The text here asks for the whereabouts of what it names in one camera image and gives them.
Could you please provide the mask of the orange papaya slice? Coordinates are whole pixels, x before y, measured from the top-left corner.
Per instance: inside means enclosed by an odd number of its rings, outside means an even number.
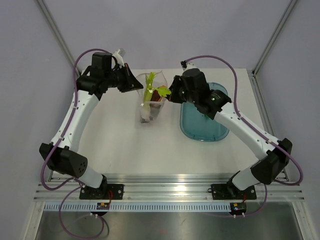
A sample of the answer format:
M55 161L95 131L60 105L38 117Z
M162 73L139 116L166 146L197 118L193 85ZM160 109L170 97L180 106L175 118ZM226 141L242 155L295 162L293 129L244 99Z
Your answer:
M155 89L152 93L151 96L151 107L158 107L160 105L160 103L164 100L164 98L166 97L166 95L164 95L164 93L167 92L168 88L165 85L161 85L158 87L158 89L160 89L160 93L158 92L157 89Z

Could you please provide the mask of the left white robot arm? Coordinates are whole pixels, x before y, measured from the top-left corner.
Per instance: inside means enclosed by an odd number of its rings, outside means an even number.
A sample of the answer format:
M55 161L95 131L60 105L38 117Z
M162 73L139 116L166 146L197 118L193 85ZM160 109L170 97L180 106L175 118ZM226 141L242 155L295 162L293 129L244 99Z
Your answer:
M91 113L108 89L116 88L121 93L126 93L140 90L143 85L124 62L122 49L110 53L104 49L93 48L85 53L92 53L91 64L80 75L76 74L77 65L73 65L73 96L67 114L51 141L42 143L39 147L39 153L44 160L40 181L49 191L59 189L58 186L46 185L44 172L49 168L78 182L81 199L98 200L110 198L112 189L108 186L107 177L93 170L88 159L78 153L83 131Z

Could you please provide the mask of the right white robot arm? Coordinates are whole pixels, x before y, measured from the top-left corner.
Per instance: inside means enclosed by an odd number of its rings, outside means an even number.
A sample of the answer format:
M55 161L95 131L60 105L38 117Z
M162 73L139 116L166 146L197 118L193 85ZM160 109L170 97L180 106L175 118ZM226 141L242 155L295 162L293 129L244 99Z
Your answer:
M257 162L235 173L225 184L225 193L239 198L249 187L259 183L269 185L289 163L292 143L264 132L240 116L231 98L219 89L210 89L205 74L198 68L176 75L169 87L167 99L172 103L193 104L196 109L229 129L254 153Z

